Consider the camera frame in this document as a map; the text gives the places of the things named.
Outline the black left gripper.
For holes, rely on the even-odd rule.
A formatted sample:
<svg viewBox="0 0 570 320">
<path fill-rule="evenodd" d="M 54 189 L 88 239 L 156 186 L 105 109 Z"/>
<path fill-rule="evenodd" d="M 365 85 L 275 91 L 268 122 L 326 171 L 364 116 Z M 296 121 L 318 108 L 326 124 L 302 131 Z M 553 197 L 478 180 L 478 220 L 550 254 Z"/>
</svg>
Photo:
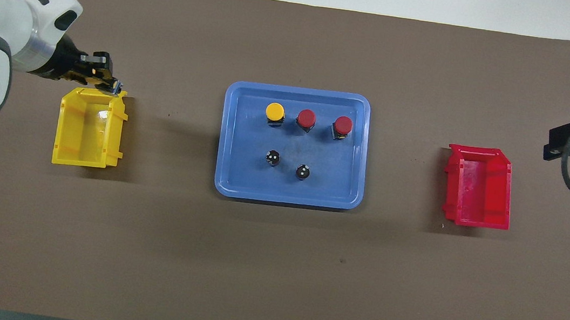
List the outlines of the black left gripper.
<svg viewBox="0 0 570 320">
<path fill-rule="evenodd" d="M 69 35 L 64 35 L 57 43 L 53 52 L 49 79 L 68 80 L 86 85 L 90 83 L 95 89 L 108 96 L 119 95 L 123 90 L 123 84 L 114 77 L 111 77 L 111 79 L 90 77 L 89 82 L 86 81 L 84 71 L 87 67 L 82 61 L 82 56 L 89 56 L 89 54 L 77 48 Z M 96 51 L 92 54 L 92 57 L 92 68 L 112 72 L 113 62 L 109 52 Z"/>
</svg>

